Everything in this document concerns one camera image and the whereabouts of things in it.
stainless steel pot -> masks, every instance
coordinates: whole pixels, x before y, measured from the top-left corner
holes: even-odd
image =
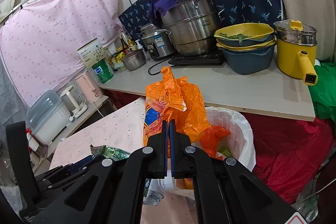
[[[142,50],[132,51],[122,59],[126,69],[129,71],[136,70],[146,63],[146,57]]]
[[[170,31],[159,29],[152,23],[141,27],[141,39],[145,43],[152,59],[165,58],[176,52],[170,41],[169,34],[171,34]]]
[[[220,28],[220,21],[212,0],[179,1],[162,17],[162,22],[182,55],[198,55],[215,48],[213,33]]]

pink sheet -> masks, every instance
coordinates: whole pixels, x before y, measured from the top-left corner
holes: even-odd
[[[118,0],[38,0],[0,30],[0,49],[14,85],[32,106],[84,68],[77,49],[94,38],[105,47],[120,35]]]

small metal bowl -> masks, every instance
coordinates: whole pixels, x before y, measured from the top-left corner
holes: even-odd
[[[126,69],[129,71],[136,70],[146,63],[146,57],[142,50],[132,51],[122,59]]]

rice cooker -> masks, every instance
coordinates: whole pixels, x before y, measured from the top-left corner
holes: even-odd
[[[159,29],[152,23],[141,27],[141,39],[145,43],[152,59],[160,60],[176,53],[176,49],[169,38],[170,34],[170,31]]]

metal screw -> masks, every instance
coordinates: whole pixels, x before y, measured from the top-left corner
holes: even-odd
[[[151,148],[150,146],[146,146],[142,149],[142,152],[145,154],[150,154],[153,152],[153,148]]]
[[[103,166],[105,166],[105,167],[110,166],[112,163],[113,163],[113,160],[110,159],[110,158],[108,158],[108,159],[104,159],[104,160],[101,162],[101,164],[102,164]]]
[[[236,165],[237,160],[235,158],[227,158],[225,162],[227,165]]]
[[[195,153],[196,148],[195,148],[194,146],[187,146],[184,150],[185,150],[187,153]]]

